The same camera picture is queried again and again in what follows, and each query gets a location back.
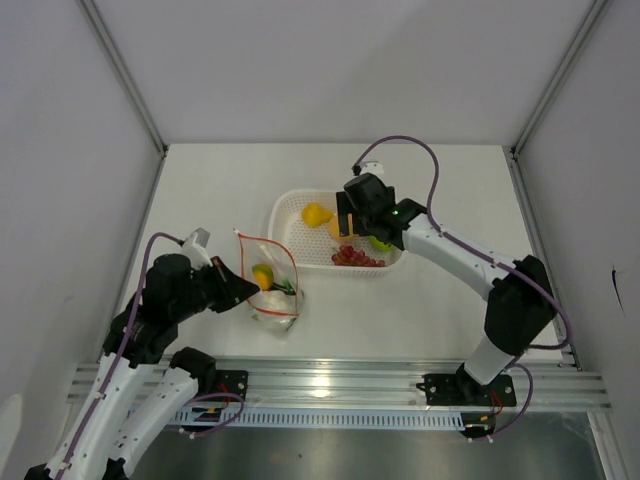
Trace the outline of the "clear orange zip top bag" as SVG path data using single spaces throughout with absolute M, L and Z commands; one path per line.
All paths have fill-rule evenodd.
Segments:
M 250 318 L 272 336 L 284 339 L 305 305 L 298 266 L 290 250 L 269 238 L 235 229 L 239 242 L 241 276 L 258 286 L 248 300 Z

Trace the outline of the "red grape bunch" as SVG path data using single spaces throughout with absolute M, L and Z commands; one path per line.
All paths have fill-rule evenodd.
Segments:
M 386 266 L 384 260 L 376 260 L 368 256 L 363 250 L 356 250 L 351 245 L 341 245 L 334 250 L 331 260 L 335 266 L 382 268 Z

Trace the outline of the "green leafy vegetable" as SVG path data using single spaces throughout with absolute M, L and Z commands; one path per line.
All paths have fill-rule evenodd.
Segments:
M 301 288 L 294 287 L 288 279 L 281 283 L 274 283 L 271 294 L 271 306 L 280 313 L 280 328 L 288 332 L 295 325 L 305 306 L 305 292 Z

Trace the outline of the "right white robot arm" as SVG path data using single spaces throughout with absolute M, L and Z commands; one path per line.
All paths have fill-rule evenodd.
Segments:
M 474 246 L 437 223 L 430 210 L 364 173 L 336 193 L 339 228 L 373 236 L 425 258 L 453 275 L 486 302 L 484 336 L 463 363 L 456 382 L 468 403 L 489 396 L 494 379 L 510 367 L 556 316 L 554 297 L 542 262 L 522 260 Z

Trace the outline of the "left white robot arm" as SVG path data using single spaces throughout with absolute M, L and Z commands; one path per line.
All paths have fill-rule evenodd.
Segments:
M 243 403 L 217 380 L 216 361 L 185 347 L 173 355 L 156 387 L 129 409 L 183 321 L 224 313 L 259 293 L 219 257 L 193 266 L 184 254 L 145 259 L 134 295 L 113 321 L 99 369 L 78 417 L 54 456 L 31 467 L 29 479 L 128 479 L 171 417 L 192 401 Z

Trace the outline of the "green yellow mango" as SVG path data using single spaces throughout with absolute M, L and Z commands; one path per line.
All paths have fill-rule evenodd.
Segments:
M 272 268 L 268 264 L 256 264 L 251 268 L 255 283 L 262 291 L 269 291 L 275 282 Z

